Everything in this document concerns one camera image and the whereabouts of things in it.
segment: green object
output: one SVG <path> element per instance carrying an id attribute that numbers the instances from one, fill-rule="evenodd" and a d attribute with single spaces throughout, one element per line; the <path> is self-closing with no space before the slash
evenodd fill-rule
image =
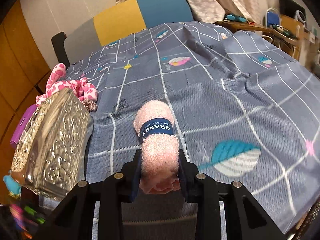
<path id="1" fill-rule="evenodd" d="M 41 225 L 45 222 L 45 220 L 44 220 L 43 218 L 37 218 L 37 221 L 38 221 Z"/>
<path id="2" fill-rule="evenodd" d="M 284 36 L 286 36 L 287 38 L 290 39 L 298 39 L 296 35 L 294 35 L 291 31 L 287 30 L 286 28 L 280 26 L 280 25 L 276 25 L 276 24 L 272 24 L 271 25 L 273 29 L 275 29 L 276 31 L 280 32 L 281 34 L 283 34 Z"/>
<path id="3" fill-rule="evenodd" d="M 36 214 L 36 211 L 32 208 L 30 208 L 29 206 L 25 206 L 24 207 L 25 212 L 27 212 L 28 214 L 34 216 Z"/>

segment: wooden cabinet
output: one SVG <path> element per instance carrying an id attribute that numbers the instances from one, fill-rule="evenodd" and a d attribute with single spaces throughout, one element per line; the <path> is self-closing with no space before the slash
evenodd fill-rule
<path id="1" fill-rule="evenodd" d="M 5 35 L 15 57 L 32 86 L 36 85 L 50 71 L 42 57 L 27 23 L 18 0 L 3 21 Z"/>
<path id="2" fill-rule="evenodd" d="M 8 174 L 14 154 L 10 139 L 51 73 L 24 20 L 20 1 L 0 24 L 0 62 L 0 203 L 7 203 L 9 192 L 2 177 Z"/>

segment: bed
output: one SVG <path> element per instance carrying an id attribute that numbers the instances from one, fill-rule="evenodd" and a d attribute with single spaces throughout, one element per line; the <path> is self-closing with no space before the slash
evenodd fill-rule
<path id="1" fill-rule="evenodd" d="M 283 232 L 318 198 L 320 82 L 254 33 L 194 21 L 161 24 L 71 64 L 66 80 L 81 76 L 99 92 L 87 147 L 90 183 L 133 158 L 140 147 L 135 114 L 157 99 L 171 107 L 187 159 L 217 181 L 243 182 Z M 225 140 L 252 143 L 260 152 L 211 164 L 215 146 Z M 224 221 L 222 203 L 220 210 Z M 179 192 L 140 193 L 133 204 L 123 204 L 123 220 L 125 238 L 192 239 L 196 206 Z"/>

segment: black metal frame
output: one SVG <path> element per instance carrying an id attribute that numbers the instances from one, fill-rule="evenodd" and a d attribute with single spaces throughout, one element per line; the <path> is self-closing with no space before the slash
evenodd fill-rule
<path id="1" fill-rule="evenodd" d="M 199 173 L 179 150 L 179 181 L 188 203 L 198 203 L 195 240 L 221 239 L 219 201 L 224 202 L 228 240 L 285 240 L 265 210 L 239 181 L 230 185 Z M 98 240 L 122 240 L 121 203 L 132 203 L 141 177 L 141 150 L 121 172 L 104 181 L 80 181 L 52 212 L 34 240 L 88 240 L 92 237 L 93 213 L 100 200 Z"/>
<path id="2" fill-rule="evenodd" d="M 51 38 L 51 43 L 54 49 L 54 52 L 57 56 L 58 62 L 63 63 L 66 68 L 70 66 L 70 62 L 64 48 L 64 41 L 67 38 L 64 32 L 59 32 Z"/>

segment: grarex label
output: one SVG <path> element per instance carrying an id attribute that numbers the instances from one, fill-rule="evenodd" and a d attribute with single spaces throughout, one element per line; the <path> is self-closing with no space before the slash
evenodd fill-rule
<path id="1" fill-rule="evenodd" d="M 173 135 L 172 124 L 168 119 L 155 118 L 145 122 L 140 128 L 140 139 L 143 141 L 150 134 Z"/>

